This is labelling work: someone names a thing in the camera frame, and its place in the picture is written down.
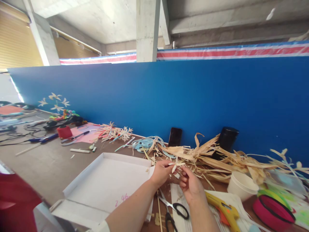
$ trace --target pink bowl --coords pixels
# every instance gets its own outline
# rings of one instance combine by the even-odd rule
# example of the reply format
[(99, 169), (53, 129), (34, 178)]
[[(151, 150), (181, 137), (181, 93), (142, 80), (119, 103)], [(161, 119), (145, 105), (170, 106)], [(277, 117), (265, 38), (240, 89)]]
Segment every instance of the pink bowl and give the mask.
[(263, 223), (278, 232), (289, 229), (296, 220), (287, 207), (267, 195), (257, 198), (253, 211)]

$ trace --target striped banner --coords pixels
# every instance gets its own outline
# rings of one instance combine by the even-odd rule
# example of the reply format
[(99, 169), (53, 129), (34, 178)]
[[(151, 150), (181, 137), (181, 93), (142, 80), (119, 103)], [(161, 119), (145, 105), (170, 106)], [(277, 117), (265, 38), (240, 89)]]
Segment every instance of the striped banner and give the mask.
[[(309, 41), (265, 43), (228, 47), (158, 50), (157, 61), (262, 58), (286, 56), (309, 56)], [(132, 62), (136, 62), (136, 53), (82, 59), (60, 59), (60, 63), (62, 65)]]

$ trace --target wooden table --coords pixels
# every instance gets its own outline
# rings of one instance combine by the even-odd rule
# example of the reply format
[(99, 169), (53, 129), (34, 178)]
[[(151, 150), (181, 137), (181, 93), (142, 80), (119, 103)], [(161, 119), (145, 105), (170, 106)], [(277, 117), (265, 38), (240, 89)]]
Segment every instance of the wooden table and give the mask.
[[(40, 115), (43, 118), (48, 118), (48, 113), (43, 113)], [(34, 120), (37, 121), (39, 118), (33, 116), (28, 117), (27, 121)], [(28, 133), (23, 129), (23, 125), (17, 126), (17, 132)], [(36, 136), (43, 136), (45, 132), (36, 133)], [(0, 140), (8, 138), (3, 135), (0, 136)], [(31, 137), (24, 137), (15, 140), (9, 140), (2, 142), (1, 144), (18, 143), (27, 140)], [(15, 154), (33, 146), (33, 144), (18, 144), (11, 146), (0, 147), (0, 160), (12, 169), (16, 174), (18, 174), (22, 179), (24, 179), (28, 184), (30, 184), (33, 189), (41, 196), (42, 200), (48, 205), (53, 205), (57, 200), (63, 199), (63, 190), (92, 162), (94, 161), (102, 152), (114, 152), (118, 147), (122, 146), (124, 142), (122, 140), (116, 140), (113, 143), (101, 143), (100, 141), (96, 143), (97, 150), (95, 153), (74, 153), (74, 158), (72, 157), (72, 152), (69, 151), (70, 148), (74, 149), (87, 149), (89, 143), (78, 142), (67, 147), (60, 145), (60, 139), (54, 139), (48, 143), (38, 146), (37, 148), (22, 154), (18, 157)], [(119, 154), (132, 155), (132, 149), (123, 148), (117, 151)], [(144, 154), (134, 150), (134, 156), (143, 158)], [(202, 180), (202, 184), (205, 189), (210, 190), (210, 185)], [(162, 190), (166, 199), (171, 202), (171, 188), (170, 183), (179, 183), (173, 175), (171, 179), (162, 186)], [(212, 182), (213, 186), (217, 191), (227, 192), (227, 184)], [(265, 226), (252, 211), (252, 204), (256, 197), (252, 197), (243, 206), (247, 213), (259, 224)], [(160, 201), (161, 216), (165, 219), (166, 208), (165, 205)], [(158, 212), (158, 202), (157, 197), (154, 197), (154, 204), (152, 213), (156, 214)], [(160, 226), (155, 225), (155, 218), (153, 217), (150, 223), (144, 223), (142, 227), (142, 232), (158, 232), (160, 231)], [(298, 226), (294, 226), (291, 231), (306, 231)]]

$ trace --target scissors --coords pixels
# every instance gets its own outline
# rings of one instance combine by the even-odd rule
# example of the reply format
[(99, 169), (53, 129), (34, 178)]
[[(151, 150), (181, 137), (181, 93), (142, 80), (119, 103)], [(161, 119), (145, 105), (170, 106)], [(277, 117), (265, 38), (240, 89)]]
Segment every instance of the scissors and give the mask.
[(60, 143), (61, 143), (62, 146), (71, 145), (72, 143), (75, 143), (75, 142), (76, 142), (76, 139), (77, 139), (78, 137), (80, 137), (80, 136), (82, 136), (82, 135), (86, 135), (86, 134), (88, 134), (89, 132), (90, 132), (90, 131), (86, 131), (86, 132), (81, 133), (81, 134), (79, 134), (79, 135), (77, 135), (77, 136), (75, 136), (75, 137), (71, 137), (71, 138), (62, 140)]
[[(180, 203), (173, 203), (173, 204), (170, 204), (170, 203), (166, 200), (166, 198), (165, 198), (165, 196), (164, 196), (162, 190), (161, 190), (161, 189), (159, 189), (159, 190), (160, 190), (160, 192), (161, 192), (162, 197), (160, 197), (158, 194), (157, 194), (157, 197), (165, 204), (166, 210), (167, 210), (167, 211), (166, 211), (166, 215), (165, 215), (165, 226), (166, 226), (167, 232), (170, 232), (170, 231), (168, 230), (168, 226), (167, 226), (167, 225), (168, 225), (168, 221), (171, 221), (171, 223), (172, 223), (172, 225), (173, 225), (175, 231), (178, 232), (178, 230), (177, 230), (177, 228), (176, 228), (176, 226), (175, 226), (175, 221), (174, 221), (174, 219), (172, 218), (170, 212), (168, 211), (168, 207), (170, 206), (173, 210), (175, 210), (175, 211), (177, 212), (178, 215), (180, 215), (180, 216), (181, 216), (183, 219), (185, 219), (185, 220), (188, 220), (188, 219), (189, 219), (189, 213), (188, 213), (187, 209), (186, 209), (182, 204), (180, 204)], [(184, 216), (184, 215), (177, 209), (177, 206), (183, 208), (183, 209), (186, 211), (187, 216)]]

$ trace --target open box lid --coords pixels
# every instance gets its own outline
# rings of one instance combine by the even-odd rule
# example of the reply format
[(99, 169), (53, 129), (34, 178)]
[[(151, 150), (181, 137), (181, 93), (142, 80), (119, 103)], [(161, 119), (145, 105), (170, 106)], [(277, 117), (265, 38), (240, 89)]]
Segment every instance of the open box lid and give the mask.
[[(151, 161), (102, 153), (63, 191), (65, 199), (50, 211), (54, 216), (94, 228), (153, 174)], [(150, 221), (151, 202), (146, 221)]]

